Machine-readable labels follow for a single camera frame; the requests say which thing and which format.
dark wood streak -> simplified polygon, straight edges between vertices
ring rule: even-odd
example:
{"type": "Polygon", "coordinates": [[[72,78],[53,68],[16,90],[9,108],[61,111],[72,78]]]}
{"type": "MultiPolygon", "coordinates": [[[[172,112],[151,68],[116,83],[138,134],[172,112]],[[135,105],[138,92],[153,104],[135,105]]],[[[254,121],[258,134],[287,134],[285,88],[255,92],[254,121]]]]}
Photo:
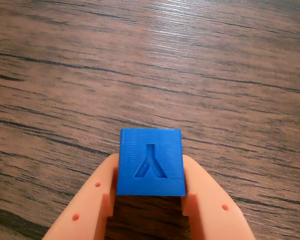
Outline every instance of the dark wood streak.
{"type": "MultiPolygon", "coordinates": [[[[300,239],[300,0],[0,0],[0,239],[41,239],[121,128],[181,129],[256,239],[300,239]]],[[[116,198],[106,239],[172,238],[178,198],[116,198]]]]}

cube face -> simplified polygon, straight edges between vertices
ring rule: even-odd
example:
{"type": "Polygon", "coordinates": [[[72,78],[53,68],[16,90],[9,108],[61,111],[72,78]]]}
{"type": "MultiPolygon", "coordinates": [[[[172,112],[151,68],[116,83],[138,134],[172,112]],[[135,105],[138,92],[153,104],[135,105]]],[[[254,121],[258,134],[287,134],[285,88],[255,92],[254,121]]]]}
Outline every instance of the cube face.
{"type": "Polygon", "coordinates": [[[179,129],[121,130],[116,194],[185,196],[179,129]]]}

engraved symbol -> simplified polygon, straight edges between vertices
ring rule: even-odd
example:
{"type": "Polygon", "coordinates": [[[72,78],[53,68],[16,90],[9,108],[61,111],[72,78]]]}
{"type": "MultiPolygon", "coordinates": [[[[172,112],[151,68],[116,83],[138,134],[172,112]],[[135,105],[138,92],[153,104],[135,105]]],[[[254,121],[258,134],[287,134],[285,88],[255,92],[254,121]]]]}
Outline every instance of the engraved symbol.
{"type": "Polygon", "coordinates": [[[159,163],[155,159],[155,145],[147,144],[146,145],[146,157],[141,163],[138,171],[134,175],[136,178],[144,178],[146,173],[149,171],[150,166],[154,169],[158,178],[165,179],[167,178],[165,172],[160,167],[159,163]]]}

wooden table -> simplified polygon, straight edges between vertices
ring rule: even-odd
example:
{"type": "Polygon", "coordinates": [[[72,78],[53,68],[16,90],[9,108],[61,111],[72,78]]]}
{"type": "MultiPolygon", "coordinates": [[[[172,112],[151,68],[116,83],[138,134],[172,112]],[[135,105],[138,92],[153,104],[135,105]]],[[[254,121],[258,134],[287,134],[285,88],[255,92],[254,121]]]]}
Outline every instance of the wooden table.
{"type": "MultiPolygon", "coordinates": [[[[300,0],[0,0],[0,240],[41,239],[121,128],[181,129],[257,240],[300,239],[300,0]]],[[[117,197],[105,239],[190,232],[117,197]]]]}

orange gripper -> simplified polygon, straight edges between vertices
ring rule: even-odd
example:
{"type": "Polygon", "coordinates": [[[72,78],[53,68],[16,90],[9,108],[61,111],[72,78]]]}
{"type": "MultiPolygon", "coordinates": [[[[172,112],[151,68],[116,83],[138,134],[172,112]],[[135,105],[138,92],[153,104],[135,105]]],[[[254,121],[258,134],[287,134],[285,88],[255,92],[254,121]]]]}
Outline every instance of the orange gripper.
{"type": "MultiPolygon", "coordinates": [[[[60,214],[43,240],[103,240],[113,215],[119,154],[94,171],[60,214]]],[[[186,197],[182,214],[189,217],[193,240],[255,240],[239,207],[191,157],[183,155],[186,197]]]]}

